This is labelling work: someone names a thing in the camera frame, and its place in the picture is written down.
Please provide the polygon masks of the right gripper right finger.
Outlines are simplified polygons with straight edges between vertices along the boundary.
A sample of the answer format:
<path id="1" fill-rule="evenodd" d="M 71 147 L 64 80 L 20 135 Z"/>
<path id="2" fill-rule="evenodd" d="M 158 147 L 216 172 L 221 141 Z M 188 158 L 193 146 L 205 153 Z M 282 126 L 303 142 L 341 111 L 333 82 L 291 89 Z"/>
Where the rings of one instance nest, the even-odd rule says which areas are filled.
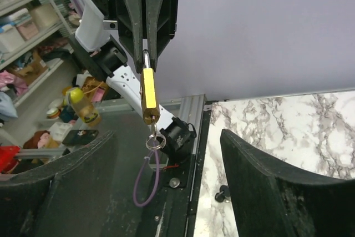
<path id="1" fill-rule="evenodd" d="M 220 144 L 239 236 L 354 235 L 354 180 L 295 167 L 227 129 Z"/>

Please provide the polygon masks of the brass padlock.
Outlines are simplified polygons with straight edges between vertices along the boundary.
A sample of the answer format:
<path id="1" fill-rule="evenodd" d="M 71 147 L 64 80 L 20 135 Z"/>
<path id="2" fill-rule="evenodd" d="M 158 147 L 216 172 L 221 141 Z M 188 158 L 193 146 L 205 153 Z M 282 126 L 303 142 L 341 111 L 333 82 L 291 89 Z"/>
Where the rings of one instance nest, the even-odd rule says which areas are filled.
<path id="1" fill-rule="evenodd" d="M 143 68 L 140 84 L 143 120 L 147 125 L 152 125 L 159 120 L 160 109 L 156 97 L 154 70 L 150 66 L 150 56 L 147 49 L 143 50 Z"/>

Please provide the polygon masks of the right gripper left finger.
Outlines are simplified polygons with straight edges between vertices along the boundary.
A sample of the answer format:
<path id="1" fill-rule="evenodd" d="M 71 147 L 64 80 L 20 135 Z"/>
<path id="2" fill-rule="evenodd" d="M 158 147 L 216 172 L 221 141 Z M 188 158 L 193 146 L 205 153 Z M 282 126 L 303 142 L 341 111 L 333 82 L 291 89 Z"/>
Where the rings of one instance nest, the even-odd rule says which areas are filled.
<path id="1" fill-rule="evenodd" d="M 1 181 L 1 236 L 99 236 L 116 163 L 116 135 Z"/>

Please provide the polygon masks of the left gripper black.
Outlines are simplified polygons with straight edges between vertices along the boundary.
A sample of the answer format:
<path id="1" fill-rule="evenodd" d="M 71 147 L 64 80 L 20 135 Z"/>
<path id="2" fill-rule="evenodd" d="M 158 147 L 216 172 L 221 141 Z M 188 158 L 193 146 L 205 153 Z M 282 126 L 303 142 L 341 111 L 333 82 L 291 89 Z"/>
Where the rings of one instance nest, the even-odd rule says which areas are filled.
<path id="1" fill-rule="evenodd" d="M 159 56 L 175 36 L 177 14 L 178 0 L 108 0 L 108 17 L 117 21 L 119 41 L 136 72 L 143 68 L 143 39 L 148 42 L 150 67 L 156 72 Z"/>

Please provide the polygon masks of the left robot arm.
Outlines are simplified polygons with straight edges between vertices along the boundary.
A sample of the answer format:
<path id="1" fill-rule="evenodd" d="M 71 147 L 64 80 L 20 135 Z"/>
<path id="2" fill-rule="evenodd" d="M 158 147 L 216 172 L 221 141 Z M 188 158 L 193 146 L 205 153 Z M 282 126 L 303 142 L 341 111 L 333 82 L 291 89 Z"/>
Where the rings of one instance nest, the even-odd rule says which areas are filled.
<path id="1" fill-rule="evenodd" d="M 177 14 L 178 0 L 85 0 L 69 43 L 84 68 L 151 128 L 146 147 L 180 164 L 192 152 L 196 131 L 158 103 L 154 84 L 158 57 L 175 36 Z"/>

